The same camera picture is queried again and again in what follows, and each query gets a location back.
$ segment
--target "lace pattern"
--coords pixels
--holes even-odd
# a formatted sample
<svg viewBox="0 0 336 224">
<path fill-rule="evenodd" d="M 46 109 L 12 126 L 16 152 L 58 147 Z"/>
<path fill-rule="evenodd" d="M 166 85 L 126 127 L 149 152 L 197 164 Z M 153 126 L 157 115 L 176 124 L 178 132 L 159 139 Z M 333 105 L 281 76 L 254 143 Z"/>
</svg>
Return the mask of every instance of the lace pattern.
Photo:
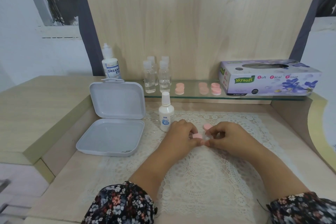
<svg viewBox="0 0 336 224">
<path fill-rule="evenodd" d="M 300 177 L 296 167 L 255 113 L 176 111 L 175 120 L 180 119 L 195 124 L 199 132 L 203 131 L 205 123 L 238 123 Z M 102 187 L 127 180 L 158 147 L 165 136 L 159 128 L 158 112 L 148 111 L 143 120 L 145 129 L 137 152 L 126 158 L 103 157 L 95 176 L 82 194 L 85 203 L 90 202 Z M 159 213 L 216 216 L 250 223 L 265 223 L 268 218 L 268 213 L 257 202 L 258 199 L 262 205 L 269 203 L 263 182 L 255 169 L 225 151 L 204 146 L 192 150 L 170 169 L 162 182 L 158 199 L 156 205 Z"/>
</svg>

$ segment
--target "pink cap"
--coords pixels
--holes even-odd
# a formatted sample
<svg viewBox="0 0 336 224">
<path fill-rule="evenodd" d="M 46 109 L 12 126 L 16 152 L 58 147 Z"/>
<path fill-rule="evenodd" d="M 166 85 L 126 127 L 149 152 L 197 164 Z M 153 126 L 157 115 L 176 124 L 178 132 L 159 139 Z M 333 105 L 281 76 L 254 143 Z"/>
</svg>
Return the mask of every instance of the pink cap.
<svg viewBox="0 0 336 224">
<path fill-rule="evenodd" d="M 221 90 L 221 88 L 212 88 L 212 89 L 211 89 L 211 93 L 212 93 L 213 95 L 218 96 L 218 95 L 222 94 L 222 90 Z"/>
<path fill-rule="evenodd" d="M 184 88 L 182 88 L 182 87 L 176 87 L 175 88 L 175 94 L 176 95 L 183 95 L 184 94 Z"/>
<path fill-rule="evenodd" d="M 182 82 L 177 83 L 176 88 L 184 88 L 184 83 Z"/>
<path fill-rule="evenodd" d="M 207 86 L 208 86 L 208 84 L 206 82 L 200 82 L 198 84 L 198 87 L 207 87 Z"/>
<path fill-rule="evenodd" d="M 200 87 L 199 88 L 199 92 L 202 94 L 202 95 L 206 95 L 209 93 L 209 88 L 208 87 Z"/>
<path fill-rule="evenodd" d="M 220 86 L 219 83 L 214 82 L 214 83 L 211 84 L 211 88 L 220 88 L 220 87 L 221 86 Z"/>
<path fill-rule="evenodd" d="M 208 129 L 212 128 L 212 127 L 213 127 L 213 125 L 211 125 L 210 123 L 206 123 L 206 124 L 203 125 L 203 129 L 204 130 L 208 130 Z"/>
<path fill-rule="evenodd" d="M 201 135 L 200 133 L 193 134 L 192 137 L 193 137 L 193 138 L 203 138 L 202 135 Z"/>
</svg>

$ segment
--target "person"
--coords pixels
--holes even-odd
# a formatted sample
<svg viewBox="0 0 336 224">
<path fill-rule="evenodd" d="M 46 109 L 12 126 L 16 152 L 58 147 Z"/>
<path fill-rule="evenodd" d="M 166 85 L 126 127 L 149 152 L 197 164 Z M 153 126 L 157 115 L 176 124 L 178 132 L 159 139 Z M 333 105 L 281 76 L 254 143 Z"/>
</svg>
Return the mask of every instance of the person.
<svg viewBox="0 0 336 224">
<path fill-rule="evenodd" d="M 258 171 L 271 203 L 272 223 L 336 223 L 336 203 L 319 198 L 270 150 L 240 125 L 220 122 L 207 133 L 213 138 L 189 139 L 196 127 L 185 120 L 174 121 L 159 147 L 123 184 L 103 188 L 82 223 L 153 223 L 154 201 L 167 171 L 195 147 L 205 145 L 228 151 Z"/>
</svg>

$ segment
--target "black floral shirt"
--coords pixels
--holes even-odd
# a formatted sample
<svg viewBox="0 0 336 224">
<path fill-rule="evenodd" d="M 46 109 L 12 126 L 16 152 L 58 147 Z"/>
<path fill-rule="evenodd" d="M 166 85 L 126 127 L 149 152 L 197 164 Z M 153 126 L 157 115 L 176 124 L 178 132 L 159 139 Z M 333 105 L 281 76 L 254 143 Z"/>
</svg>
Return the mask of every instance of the black floral shirt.
<svg viewBox="0 0 336 224">
<path fill-rule="evenodd" d="M 284 197 L 267 205 L 274 224 L 336 223 L 336 202 L 319 198 L 314 192 Z M 149 224 L 154 223 L 157 209 L 153 200 L 131 182 L 103 188 L 82 224 Z"/>
</svg>

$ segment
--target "blue logo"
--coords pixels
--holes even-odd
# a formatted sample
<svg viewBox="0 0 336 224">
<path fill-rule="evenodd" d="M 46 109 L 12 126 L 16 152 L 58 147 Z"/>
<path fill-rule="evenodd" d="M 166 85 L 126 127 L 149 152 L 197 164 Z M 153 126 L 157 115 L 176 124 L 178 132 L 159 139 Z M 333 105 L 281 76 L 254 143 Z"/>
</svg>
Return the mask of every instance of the blue logo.
<svg viewBox="0 0 336 224">
<path fill-rule="evenodd" d="M 169 121 L 163 119 L 163 120 L 162 120 L 162 124 L 163 124 L 163 125 L 169 125 Z"/>
</svg>

